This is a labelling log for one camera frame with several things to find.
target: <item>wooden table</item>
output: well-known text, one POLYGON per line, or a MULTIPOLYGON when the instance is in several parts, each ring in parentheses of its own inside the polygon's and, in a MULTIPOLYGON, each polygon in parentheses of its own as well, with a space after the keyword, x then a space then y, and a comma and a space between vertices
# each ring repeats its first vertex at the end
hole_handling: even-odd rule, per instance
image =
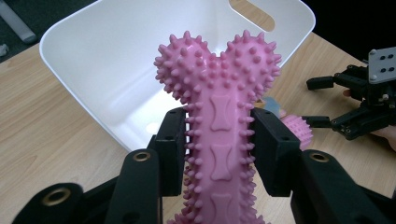
MULTIPOLYGON (((267 93, 290 114, 331 119, 358 106, 343 88, 309 91, 311 77, 332 76, 361 64, 310 34, 282 68, 267 93)), ((315 129, 310 148, 333 155, 360 185, 391 197, 396 186, 396 153, 372 135, 347 141, 328 129, 315 129)), ((10 223, 40 190, 61 182, 92 189, 119 174, 127 151, 96 123, 56 79, 33 46, 0 63, 0 223, 10 223)), ((264 220, 294 223, 290 198, 271 198, 256 175, 255 207, 264 220)), ((164 198, 164 219, 183 199, 164 198)))

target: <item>bone-shaped chew toy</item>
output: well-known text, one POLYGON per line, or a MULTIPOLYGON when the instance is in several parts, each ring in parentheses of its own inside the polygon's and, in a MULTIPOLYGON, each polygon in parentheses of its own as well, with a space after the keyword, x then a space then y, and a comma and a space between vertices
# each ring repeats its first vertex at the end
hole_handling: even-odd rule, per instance
POLYGON ((263 36, 236 35, 219 57, 189 32, 160 45, 156 78, 187 104, 190 124, 185 208, 168 223, 264 223, 252 208, 249 110, 280 75, 281 57, 274 54, 276 43, 266 43, 263 36))
POLYGON ((300 140, 300 149, 305 150, 311 143, 313 137, 312 130, 309 128, 309 125, 302 117, 296 115, 287 115, 281 120, 300 140))

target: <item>pink toy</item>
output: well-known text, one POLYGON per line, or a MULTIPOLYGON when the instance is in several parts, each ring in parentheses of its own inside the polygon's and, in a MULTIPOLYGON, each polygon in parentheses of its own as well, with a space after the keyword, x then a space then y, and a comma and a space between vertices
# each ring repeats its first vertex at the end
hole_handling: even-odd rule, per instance
POLYGON ((300 149, 305 150, 311 143, 312 130, 303 118, 296 115, 287 115, 281 119, 286 127, 300 140, 300 149))
POLYGON ((236 35, 219 57, 189 32, 182 38, 171 35, 167 47, 160 45, 156 78, 187 104, 190 124, 186 207, 168 223, 264 223, 252 208, 249 110, 280 75, 281 57, 274 54, 276 43, 264 42, 263 36, 236 35))

